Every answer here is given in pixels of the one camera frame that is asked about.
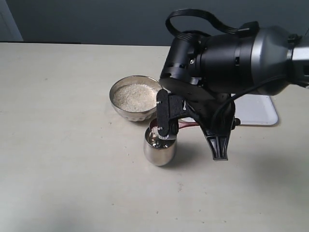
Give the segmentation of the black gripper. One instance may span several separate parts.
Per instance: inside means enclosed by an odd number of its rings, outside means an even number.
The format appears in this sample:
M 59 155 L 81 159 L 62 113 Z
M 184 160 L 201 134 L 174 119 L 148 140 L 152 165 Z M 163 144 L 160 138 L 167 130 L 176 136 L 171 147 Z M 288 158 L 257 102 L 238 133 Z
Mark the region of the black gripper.
M 190 116 L 201 127 L 210 146 L 213 160 L 228 160 L 231 131 L 240 125 L 235 117 L 235 103 L 230 93 L 210 90 L 199 78 L 183 81 L 171 77 L 160 79 L 168 93 L 184 98 Z

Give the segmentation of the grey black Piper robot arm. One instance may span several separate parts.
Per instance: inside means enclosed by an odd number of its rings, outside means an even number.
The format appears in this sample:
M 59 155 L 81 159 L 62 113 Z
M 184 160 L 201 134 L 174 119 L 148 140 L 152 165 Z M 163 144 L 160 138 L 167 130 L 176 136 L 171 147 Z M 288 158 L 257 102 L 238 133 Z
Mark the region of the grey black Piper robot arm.
M 201 127 L 213 159 L 226 160 L 230 133 L 240 124 L 236 99 L 245 94 L 274 96 L 288 85 L 309 85 L 309 41 L 280 27 L 259 28 L 251 22 L 235 34 L 185 35 L 192 40 L 173 40 L 159 79 L 161 139 L 175 139 L 178 120 L 190 117 Z

